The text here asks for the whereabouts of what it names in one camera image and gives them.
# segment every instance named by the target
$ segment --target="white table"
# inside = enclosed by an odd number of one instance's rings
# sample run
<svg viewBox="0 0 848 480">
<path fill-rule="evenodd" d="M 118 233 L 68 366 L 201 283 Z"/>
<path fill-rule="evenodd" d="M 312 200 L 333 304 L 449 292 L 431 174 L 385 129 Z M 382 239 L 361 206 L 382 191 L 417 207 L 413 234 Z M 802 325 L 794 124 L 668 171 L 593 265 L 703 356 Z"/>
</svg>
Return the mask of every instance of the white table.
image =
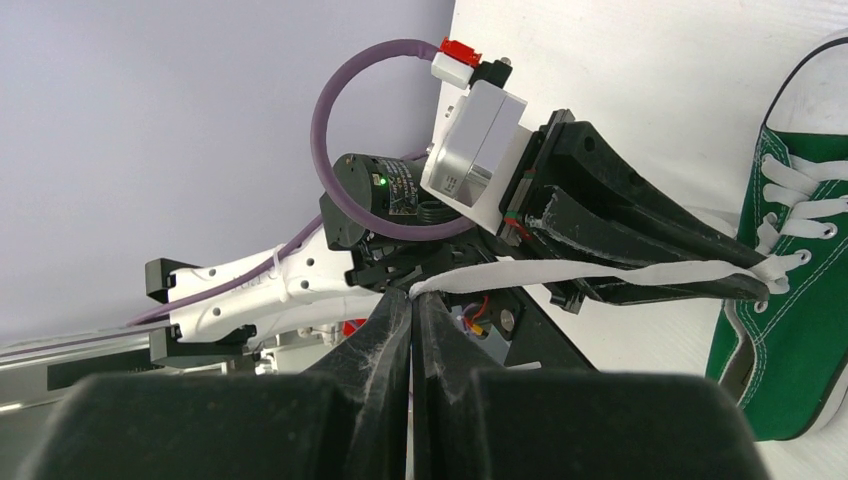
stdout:
<svg viewBox="0 0 848 480">
<path fill-rule="evenodd" d="M 525 127 L 570 108 L 678 202 L 738 212 L 777 88 L 818 39 L 846 26 L 848 5 L 835 1 L 457 0 L 451 37 L 484 59 L 512 60 L 507 90 L 529 102 Z M 444 87 L 440 111 L 458 96 Z M 578 316 L 548 313 L 602 370 L 700 375 L 718 309 L 587 302 Z M 848 414 L 759 447 L 775 478 L 846 478 Z"/>
</svg>

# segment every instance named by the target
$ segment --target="shoelace eyelet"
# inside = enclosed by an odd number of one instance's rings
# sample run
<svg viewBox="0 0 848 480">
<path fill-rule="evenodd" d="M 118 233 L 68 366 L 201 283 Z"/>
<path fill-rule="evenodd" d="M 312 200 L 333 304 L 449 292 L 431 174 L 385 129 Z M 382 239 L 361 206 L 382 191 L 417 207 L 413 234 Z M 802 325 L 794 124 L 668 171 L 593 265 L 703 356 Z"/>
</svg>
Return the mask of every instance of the shoelace eyelet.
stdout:
<svg viewBox="0 0 848 480">
<path fill-rule="evenodd" d="M 836 227 L 836 225 L 834 225 L 832 223 L 825 223 L 824 226 L 826 227 L 826 229 L 825 229 L 824 233 L 822 234 L 822 236 L 819 237 L 822 240 L 830 240 L 831 238 L 835 237 L 836 232 L 839 231 L 839 229 Z"/>
<path fill-rule="evenodd" d="M 801 250 L 798 250 L 797 252 L 795 252 L 795 255 L 801 256 L 801 265 L 806 265 L 806 264 L 810 263 L 810 260 L 813 259 L 812 252 L 810 252 L 806 248 L 802 248 Z"/>
</svg>

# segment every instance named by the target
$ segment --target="gray wall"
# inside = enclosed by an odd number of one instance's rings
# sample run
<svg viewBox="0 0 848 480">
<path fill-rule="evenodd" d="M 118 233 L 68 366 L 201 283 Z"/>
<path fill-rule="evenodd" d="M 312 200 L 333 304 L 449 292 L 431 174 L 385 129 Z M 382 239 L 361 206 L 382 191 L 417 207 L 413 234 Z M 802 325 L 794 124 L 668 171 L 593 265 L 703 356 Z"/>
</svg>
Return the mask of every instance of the gray wall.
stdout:
<svg viewBox="0 0 848 480">
<path fill-rule="evenodd" d="M 0 343 L 122 324 L 143 265 L 287 241 L 318 213 L 309 120 L 374 43 L 447 34 L 449 0 L 0 2 Z M 426 145 L 439 83 L 348 88 L 330 152 Z"/>
</svg>

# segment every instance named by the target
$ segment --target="screw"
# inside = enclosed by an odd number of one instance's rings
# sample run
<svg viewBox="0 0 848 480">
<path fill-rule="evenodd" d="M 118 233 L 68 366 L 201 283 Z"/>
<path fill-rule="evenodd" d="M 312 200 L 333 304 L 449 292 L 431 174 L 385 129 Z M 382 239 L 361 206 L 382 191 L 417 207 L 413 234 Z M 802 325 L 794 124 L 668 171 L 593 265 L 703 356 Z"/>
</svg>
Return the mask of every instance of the screw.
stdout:
<svg viewBox="0 0 848 480">
<path fill-rule="evenodd" d="M 507 332 L 511 332 L 515 328 L 515 317 L 509 310 L 501 310 L 501 326 Z"/>
</svg>

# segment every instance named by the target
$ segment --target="green sneaker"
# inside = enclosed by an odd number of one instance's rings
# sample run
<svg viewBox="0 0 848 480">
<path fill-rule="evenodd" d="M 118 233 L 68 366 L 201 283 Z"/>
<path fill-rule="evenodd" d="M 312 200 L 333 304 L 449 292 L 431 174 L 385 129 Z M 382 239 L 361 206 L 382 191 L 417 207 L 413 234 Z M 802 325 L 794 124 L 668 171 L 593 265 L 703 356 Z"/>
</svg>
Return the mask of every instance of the green sneaker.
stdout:
<svg viewBox="0 0 848 480">
<path fill-rule="evenodd" d="M 848 390 L 848 31 L 805 57 L 761 127 L 738 240 L 789 291 L 725 302 L 707 364 L 759 440 L 824 426 Z"/>
</svg>

